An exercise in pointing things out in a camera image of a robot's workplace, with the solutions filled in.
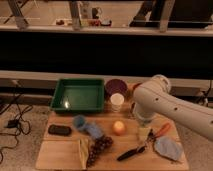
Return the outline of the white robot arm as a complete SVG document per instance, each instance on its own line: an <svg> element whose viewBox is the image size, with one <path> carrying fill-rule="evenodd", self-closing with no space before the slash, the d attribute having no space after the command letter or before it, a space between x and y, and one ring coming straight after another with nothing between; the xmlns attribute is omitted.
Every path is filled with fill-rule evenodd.
<svg viewBox="0 0 213 171"><path fill-rule="evenodd" d="M170 95L171 82L155 75L133 91L133 114L147 124L158 113L213 141L213 109Z"/></svg>

